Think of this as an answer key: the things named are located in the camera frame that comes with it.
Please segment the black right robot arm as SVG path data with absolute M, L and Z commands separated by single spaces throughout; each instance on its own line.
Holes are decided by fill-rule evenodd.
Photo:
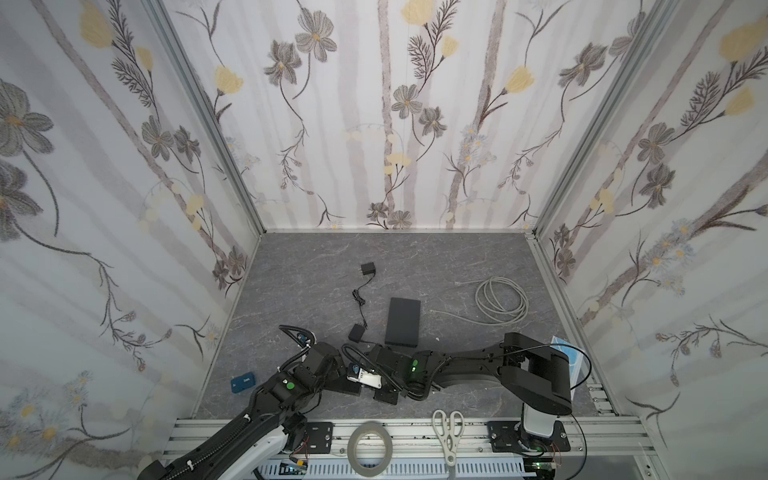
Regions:
M 584 350 L 517 332 L 490 347 L 459 353 L 406 354 L 382 345 L 365 353 L 345 345 L 342 352 L 350 360 L 346 378 L 374 389 L 375 399 L 392 405 L 401 397 L 425 401 L 432 392 L 457 385 L 501 385 L 522 402 L 522 413 L 513 424 L 489 423 L 492 449 L 529 458 L 571 450 L 561 419 L 573 414 L 575 390 L 593 370 Z

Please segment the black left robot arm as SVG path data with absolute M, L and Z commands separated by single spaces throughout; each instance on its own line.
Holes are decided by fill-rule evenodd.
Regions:
M 339 350 L 298 326 L 279 329 L 300 352 L 250 395 L 244 410 L 186 455 L 164 465 L 156 460 L 140 479 L 243 479 L 259 464 L 303 442 L 302 410 L 328 390 L 358 396 L 362 385 L 348 379 Z

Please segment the black power adapter with cable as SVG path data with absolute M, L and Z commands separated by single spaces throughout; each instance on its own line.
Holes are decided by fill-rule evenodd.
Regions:
M 363 324 L 355 324 L 348 333 L 348 340 L 353 343 L 360 343 L 365 332 L 366 327 Z

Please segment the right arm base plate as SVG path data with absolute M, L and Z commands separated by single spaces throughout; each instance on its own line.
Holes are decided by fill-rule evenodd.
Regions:
M 494 453 L 538 457 L 571 451 L 568 435 L 559 420 L 554 422 L 553 434 L 550 437 L 524 433 L 521 421 L 489 421 L 486 426 Z

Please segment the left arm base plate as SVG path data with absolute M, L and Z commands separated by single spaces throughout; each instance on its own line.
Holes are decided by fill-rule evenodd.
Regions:
M 284 452 L 291 456 L 309 457 L 331 453 L 334 439 L 333 422 L 309 422 L 302 424 L 296 433 L 288 436 Z

